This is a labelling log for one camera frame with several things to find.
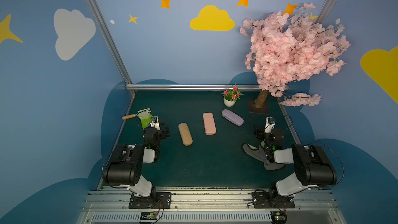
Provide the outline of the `grey green microfibre cloth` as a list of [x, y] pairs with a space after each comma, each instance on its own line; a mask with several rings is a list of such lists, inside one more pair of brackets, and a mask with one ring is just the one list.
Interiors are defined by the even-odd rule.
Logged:
[[284, 164], [270, 162], [264, 148], [261, 145], [258, 145], [258, 147], [256, 148], [256, 147], [246, 143], [246, 144], [242, 145], [242, 149], [247, 155], [262, 162], [264, 165], [264, 168], [267, 171], [276, 171], [276, 170], [280, 170], [285, 167]]

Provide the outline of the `pink eyeglass case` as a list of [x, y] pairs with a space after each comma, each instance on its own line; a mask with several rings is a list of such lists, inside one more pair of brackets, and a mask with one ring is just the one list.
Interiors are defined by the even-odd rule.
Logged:
[[212, 113], [204, 113], [203, 121], [204, 121], [205, 134], [206, 135], [216, 134], [217, 129], [216, 129], [213, 114]]

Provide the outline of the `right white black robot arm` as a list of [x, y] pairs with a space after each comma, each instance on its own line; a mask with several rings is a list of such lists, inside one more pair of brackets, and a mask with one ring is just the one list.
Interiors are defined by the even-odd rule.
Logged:
[[284, 149], [282, 130], [270, 124], [264, 129], [255, 128], [254, 135], [261, 140], [254, 150], [254, 157], [263, 162], [266, 170], [276, 171], [287, 164], [294, 165], [291, 175], [272, 184], [268, 190], [268, 201], [289, 201], [295, 194], [307, 189], [336, 185], [337, 172], [322, 147], [293, 144]]

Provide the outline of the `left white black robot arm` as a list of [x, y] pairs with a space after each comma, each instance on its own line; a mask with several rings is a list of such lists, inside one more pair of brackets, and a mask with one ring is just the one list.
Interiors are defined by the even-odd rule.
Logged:
[[144, 142], [134, 145], [117, 145], [102, 168], [103, 181], [112, 187], [126, 188], [133, 197], [155, 200], [155, 186], [144, 178], [144, 163], [156, 163], [160, 156], [160, 144], [170, 136], [168, 127], [144, 130]]

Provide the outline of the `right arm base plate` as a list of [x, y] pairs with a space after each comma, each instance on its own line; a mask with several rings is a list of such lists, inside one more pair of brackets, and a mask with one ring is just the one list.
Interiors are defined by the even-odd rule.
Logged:
[[258, 190], [251, 193], [254, 208], [295, 208], [292, 197], [283, 197], [280, 195], [271, 196], [267, 191]]

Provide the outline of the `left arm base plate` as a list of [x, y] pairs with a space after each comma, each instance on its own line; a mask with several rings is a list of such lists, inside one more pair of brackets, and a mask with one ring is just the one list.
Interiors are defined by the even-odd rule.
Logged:
[[152, 193], [149, 197], [131, 195], [129, 209], [170, 209], [172, 200], [171, 192]]

